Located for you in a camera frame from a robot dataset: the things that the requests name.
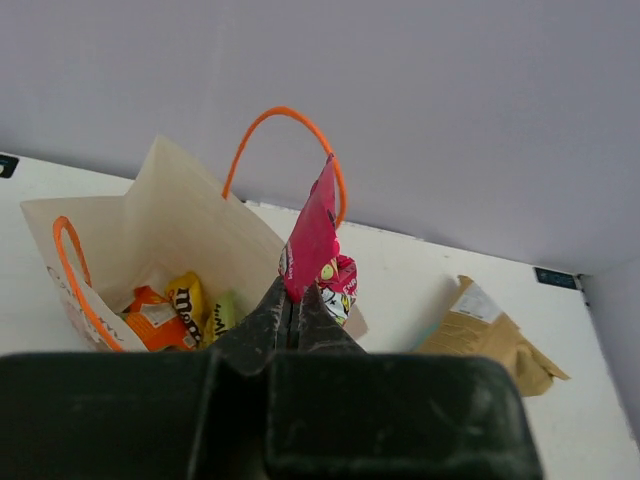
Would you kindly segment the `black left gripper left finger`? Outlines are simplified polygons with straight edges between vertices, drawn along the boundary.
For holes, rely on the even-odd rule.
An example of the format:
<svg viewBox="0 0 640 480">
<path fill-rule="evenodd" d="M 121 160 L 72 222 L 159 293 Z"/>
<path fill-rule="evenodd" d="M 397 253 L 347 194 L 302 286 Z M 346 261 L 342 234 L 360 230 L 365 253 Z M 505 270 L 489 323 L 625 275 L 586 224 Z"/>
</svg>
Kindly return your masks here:
<svg viewBox="0 0 640 480">
<path fill-rule="evenodd" d="M 277 277 L 257 307 L 210 347 L 240 375 L 258 375 L 287 336 L 287 294 Z"/>
</svg>

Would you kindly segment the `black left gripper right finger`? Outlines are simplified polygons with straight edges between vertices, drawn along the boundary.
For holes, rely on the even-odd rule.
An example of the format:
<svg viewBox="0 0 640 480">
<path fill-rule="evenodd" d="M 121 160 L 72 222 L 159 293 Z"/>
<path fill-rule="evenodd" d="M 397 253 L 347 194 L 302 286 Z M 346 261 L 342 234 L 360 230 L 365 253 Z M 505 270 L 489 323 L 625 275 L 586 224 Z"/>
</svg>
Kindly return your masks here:
<svg viewBox="0 0 640 480">
<path fill-rule="evenodd" d="M 292 349 L 307 353 L 364 354 L 365 350 L 331 316 L 317 286 L 292 306 Z"/>
</svg>

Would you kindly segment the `red snack packet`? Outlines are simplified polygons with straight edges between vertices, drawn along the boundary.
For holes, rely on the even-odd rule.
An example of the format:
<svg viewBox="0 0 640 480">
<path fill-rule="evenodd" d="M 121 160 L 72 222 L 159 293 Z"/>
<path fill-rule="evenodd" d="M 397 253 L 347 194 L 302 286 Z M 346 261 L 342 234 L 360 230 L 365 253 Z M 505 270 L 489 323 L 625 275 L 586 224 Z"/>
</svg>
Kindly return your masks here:
<svg viewBox="0 0 640 480">
<path fill-rule="evenodd" d="M 358 280 L 356 263 L 341 253 L 337 235 L 336 166 L 329 155 L 281 253 L 279 274 L 295 303 L 317 287 L 321 304 L 344 326 L 356 302 Z"/>
</svg>

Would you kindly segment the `orange Fox's candy bag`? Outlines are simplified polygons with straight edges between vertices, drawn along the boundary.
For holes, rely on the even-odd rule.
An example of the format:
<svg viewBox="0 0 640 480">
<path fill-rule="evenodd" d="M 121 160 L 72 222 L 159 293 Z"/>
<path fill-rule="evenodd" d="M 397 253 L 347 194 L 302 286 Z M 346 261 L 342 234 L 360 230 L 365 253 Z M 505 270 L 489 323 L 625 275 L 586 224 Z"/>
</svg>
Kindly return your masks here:
<svg viewBox="0 0 640 480">
<path fill-rule="evenodd" d="M 121 312 L 120 317 L 149 351 L 189 351 L 196 346 L 169 300 L 148 285 L 133 291 L 133 301 Z"/>
</svg>

